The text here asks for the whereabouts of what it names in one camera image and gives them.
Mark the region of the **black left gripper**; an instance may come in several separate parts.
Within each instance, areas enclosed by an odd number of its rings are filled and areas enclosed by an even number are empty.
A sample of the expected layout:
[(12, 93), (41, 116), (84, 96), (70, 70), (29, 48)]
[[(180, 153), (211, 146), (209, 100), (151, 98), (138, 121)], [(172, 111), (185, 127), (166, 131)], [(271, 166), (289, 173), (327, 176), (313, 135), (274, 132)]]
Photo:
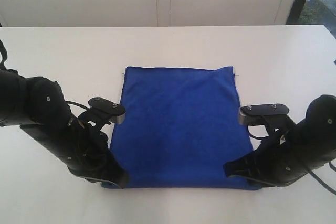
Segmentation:
[(79, 123), (29, 124), (20, 127), (42, 147), (57, 157), (77, 176), (107, 189), (124, 189), (129, 181), (114, 155), (107, 154), (90, 137), (90, 131)]

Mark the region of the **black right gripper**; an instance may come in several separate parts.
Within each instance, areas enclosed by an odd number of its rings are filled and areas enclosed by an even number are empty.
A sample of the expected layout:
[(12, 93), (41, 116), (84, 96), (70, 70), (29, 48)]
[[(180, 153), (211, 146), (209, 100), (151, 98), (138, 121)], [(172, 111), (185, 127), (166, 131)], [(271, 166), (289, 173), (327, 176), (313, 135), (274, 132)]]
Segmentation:
[(226, 162), (226, 177), (245, 177), (253, 185), (286, 187), (311, 172), (305, 155), (311, 141), (305, 126), (268, 132), (248, 156)]

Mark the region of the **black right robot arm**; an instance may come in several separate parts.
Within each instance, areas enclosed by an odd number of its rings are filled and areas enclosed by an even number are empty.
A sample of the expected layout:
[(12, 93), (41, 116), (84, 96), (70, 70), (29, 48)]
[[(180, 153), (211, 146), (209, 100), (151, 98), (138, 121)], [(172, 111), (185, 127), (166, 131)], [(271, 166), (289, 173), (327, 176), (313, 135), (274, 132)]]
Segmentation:
[(295, 123), (289, 108), (280, 103), (241, 106), (239, 123), (263, 126), (267, 136), (259, 137), (256, 150), (224, 164), (226, 177), (239, 176), (259, 187), (286, 187), (311, 175), (331, 193), (314, 170), (335, 166), (335, 96), (321, 95), (308, 106), (306, 115)]

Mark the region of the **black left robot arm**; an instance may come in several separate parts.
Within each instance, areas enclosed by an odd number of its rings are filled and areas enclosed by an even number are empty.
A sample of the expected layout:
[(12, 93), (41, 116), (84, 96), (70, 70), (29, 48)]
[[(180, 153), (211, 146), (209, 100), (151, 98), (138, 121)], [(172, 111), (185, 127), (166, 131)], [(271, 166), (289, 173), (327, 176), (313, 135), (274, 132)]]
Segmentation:
[(125, 188), (128, 172), (109, 151), (102, 131), (105, 125), (121, 124), (125, 108), (95, 97), (75, 116), (70, 109), (73, 102), (65, 100), (58, 82), (25, 78), (5, 67), (7, 57), (1, 45), (1, 126), (19, 126), (76, 177)]

